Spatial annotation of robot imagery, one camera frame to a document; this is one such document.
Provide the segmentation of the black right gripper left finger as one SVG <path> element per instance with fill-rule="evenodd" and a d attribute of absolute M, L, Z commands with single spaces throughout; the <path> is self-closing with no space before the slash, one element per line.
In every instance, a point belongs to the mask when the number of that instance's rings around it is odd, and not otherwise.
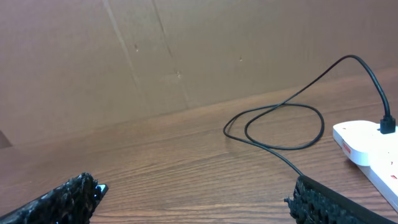
<path fill-rule="evenodd" d="M 1 224 L 89 224 L 108 189 L 84 172 L 1 216 Z"/>

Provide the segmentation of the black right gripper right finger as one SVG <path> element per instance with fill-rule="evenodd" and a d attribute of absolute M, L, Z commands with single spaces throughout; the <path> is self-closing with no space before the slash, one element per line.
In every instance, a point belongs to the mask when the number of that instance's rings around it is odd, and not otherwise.
<path fill-rule="evenodd" d="M 396 224 L 305 175 L 284 202 L 298 224 Z"/>

